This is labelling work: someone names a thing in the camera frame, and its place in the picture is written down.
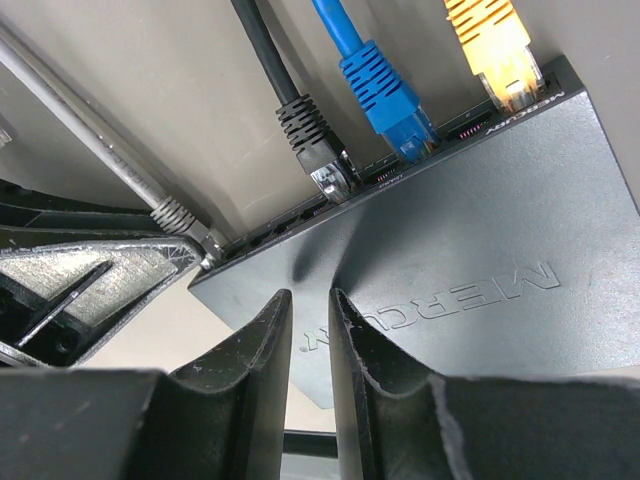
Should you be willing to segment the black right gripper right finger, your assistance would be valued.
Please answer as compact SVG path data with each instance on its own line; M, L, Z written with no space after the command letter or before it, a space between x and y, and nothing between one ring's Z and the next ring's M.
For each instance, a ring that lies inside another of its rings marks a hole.
M345 479L635 479L631 378L447 376L329 294L338 461Z

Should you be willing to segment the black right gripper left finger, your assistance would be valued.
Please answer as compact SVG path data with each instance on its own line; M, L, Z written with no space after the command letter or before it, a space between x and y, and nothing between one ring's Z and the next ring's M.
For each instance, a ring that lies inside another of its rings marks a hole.
M275 479L293 301L172 373L23 368L1 373L5 479Z

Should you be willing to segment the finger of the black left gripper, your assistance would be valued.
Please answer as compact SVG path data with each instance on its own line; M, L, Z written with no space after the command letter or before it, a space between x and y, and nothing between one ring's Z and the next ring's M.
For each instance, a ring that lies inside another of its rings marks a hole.
M2 366L86 361L202 260L144 210L2 183Z

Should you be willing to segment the dark grey network switch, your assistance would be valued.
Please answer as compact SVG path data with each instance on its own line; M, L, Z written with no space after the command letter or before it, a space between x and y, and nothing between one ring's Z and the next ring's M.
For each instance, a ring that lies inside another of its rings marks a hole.
M315 197L235 241L191 293L232 329L293 296L291 382L333 404L328 294L448 375L571 375L639 362L639 210L565 57L541 101L490 101L445 123L440 150L387 157L365 190Z

